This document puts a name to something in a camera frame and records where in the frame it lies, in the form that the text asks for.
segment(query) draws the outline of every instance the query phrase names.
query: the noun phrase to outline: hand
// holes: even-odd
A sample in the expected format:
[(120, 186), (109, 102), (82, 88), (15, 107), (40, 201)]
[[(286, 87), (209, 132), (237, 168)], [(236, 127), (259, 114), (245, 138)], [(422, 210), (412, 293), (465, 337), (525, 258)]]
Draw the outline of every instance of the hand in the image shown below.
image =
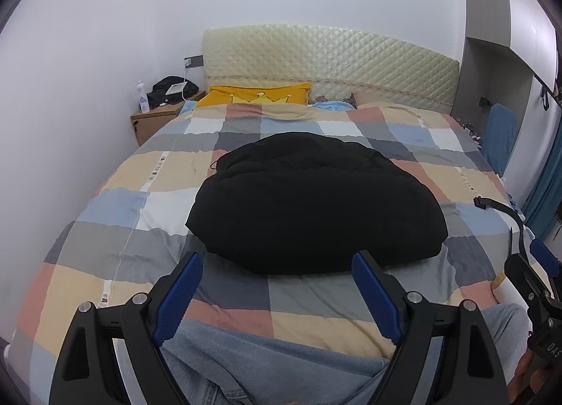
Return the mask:
[[(531, 350), (527, 350), (527, 352), (519, 359), (519, 363), (517, 364), (517, 368), (515, 369), (515, 376), (508, 384), (508, 397), (509, 403), (513, 403), (517, 396), (523, 391), (523, 387), (521, 385), (523, 381), (523, 375), (529, 369), (530, 361), (533, 359), (533, 352)], [(546, 380), (550, 376), (550, 371), (545, 370), (543, 368), (539, 368), (536, 370), (533, 375), (530, 377), (530, 388), (536, 394), (539, 389), (546, 383)]]

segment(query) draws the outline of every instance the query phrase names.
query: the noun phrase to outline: wooden nightstand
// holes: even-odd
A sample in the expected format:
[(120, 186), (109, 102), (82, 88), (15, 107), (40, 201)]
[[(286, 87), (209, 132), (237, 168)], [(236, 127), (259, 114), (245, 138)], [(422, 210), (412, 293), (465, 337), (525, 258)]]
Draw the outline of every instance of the wooden nightstand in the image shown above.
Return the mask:
[[(186, 100), (189, 101), (200, 101), (205, 97), (205, 92), (200, 91), (192, 97), (188, 97)], [(149, 138), (151, 138), (156, 131), (162, 128), (165, 124), (168, 124), (175, 117), (178, 116), (181, 111), (184, 101), (173, 104), (165, 105), (164, 107), (156, 107), (148, 113), (142, 113), (140, 110), (131, 116), (131, 123), (135, 128), (135, 135), (137, 136), (137, 141), (139, 145), (144, 144)]]

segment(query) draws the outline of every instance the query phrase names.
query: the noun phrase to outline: bed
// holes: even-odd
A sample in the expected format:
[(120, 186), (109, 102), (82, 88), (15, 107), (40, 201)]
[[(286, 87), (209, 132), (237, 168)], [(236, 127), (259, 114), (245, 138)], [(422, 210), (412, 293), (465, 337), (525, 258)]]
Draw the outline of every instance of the bed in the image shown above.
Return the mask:
[[(212, 163), (275, 133), (304, 131), (356, 141), (413, 174), (437, 198), (449, 238), (438, 256), (389, 272), (406, 290), (434, 302), (471, 298), (481, 308), (497, 303), (491, 282), (502, 272), (510, 229), (515, 239), (519, 231), (508, 216), (473, 206), (477, 195), (506, 204), (508, 199), (474, 142), (448, 115), (457, 61), (376, 34), (298, 25), (209, 30), (203, 54), (209, 84), (308, 81), (311, 97), (344, 98), (362, 89), (378, 101), (351, 111), (291, 104), (209, 106), (158, 131), (65, 228), (27, 293), (7, 366), (32, 404), (48, 401), (57, 355), (77, 306), (87, 300), (98, 307), (123, 304), (170, 273), (182, 252), (205, 252), (185, 220), (198, 188), (214, 172)], [(352, 215), (342, 222), (353, 222)], [(526, 232), (527, 244), (531, 238)], [(512, 246), (516, 251), (516, 240)], [(393, 353), (348, 273), (257, 276), (206, 253), (203, 280), (185, 318), (363, 357)]]

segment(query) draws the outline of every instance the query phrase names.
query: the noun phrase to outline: metal bolt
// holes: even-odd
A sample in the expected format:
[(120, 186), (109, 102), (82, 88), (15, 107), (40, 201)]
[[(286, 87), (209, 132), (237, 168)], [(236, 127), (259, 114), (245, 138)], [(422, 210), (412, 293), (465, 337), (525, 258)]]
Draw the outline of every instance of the metal bolt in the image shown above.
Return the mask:
[(422, 295), (420, 293), (417, 293), (416, 291), (412, 291), (411, 293), (408, 293), (406, 297), (412, 304), (419, 304), (423, 298)]
[(135, 305), (142, 305), (146, 302), (146, 299), (148, 299), (148, 296), (145, 293), (138, 293), (133, 296), (133, 303)]
[(87, 312), (92, 307), (92, 302), (83, 302), (78, 306), (78, 311), (81, 313)]
[(476, 304), (472, 300), (465, 300), (463, 303), (463, 307), (470, 312), (476, 310)]

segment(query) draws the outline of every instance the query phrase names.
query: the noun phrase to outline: headboard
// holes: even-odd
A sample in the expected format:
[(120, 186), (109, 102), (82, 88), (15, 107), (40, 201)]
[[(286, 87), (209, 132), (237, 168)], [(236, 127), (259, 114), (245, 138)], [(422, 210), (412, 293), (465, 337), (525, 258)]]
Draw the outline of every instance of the headboard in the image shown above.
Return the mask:
[(345, 98), (354, 90), (449, 113), (459, 62), (383, 35), (291, 24), (207, 30), (205, 78), (211, 84), (281, 86), (308, 81), (311, 98)]

